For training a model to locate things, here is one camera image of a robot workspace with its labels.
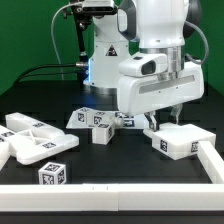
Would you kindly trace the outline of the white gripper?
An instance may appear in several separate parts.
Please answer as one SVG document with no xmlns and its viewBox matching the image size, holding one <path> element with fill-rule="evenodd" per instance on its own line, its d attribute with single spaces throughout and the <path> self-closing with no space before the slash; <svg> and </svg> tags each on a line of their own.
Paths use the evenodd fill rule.
<svg viewBox="0 0 224 224">
<path fill-rule="evenodd" d="M 149 128 L 156 131 L 157 121 L 152 111 L 173 106 L 171 116 L 178 123 L 182 103 L 201 98 L 203 93 L 201 67 L 187 62 L 178 77 L 170 80 L 159 80 L 157 75 L 145 78 L 123 76 L 118 82 L 117 106 L 128 116 L 145 113 Z"/>
</svg>

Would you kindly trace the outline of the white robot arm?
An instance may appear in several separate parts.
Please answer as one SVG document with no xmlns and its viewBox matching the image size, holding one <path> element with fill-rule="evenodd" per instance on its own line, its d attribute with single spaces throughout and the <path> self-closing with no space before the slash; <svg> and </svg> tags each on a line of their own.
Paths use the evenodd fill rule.
<svg viewBox="0 0 224 224">
<path fill-rule="evenodd" d="M 86 88 L 115 93 L 120 112 L 145 115 L 153 130 L 158 110 L 178 117 L 183 103 L 203 95 L 204 61 L 184 52 L 200 30 L 199 0 L 85 0 L 82 9 L 94 17 L 98 43 Z"/>
</svg>

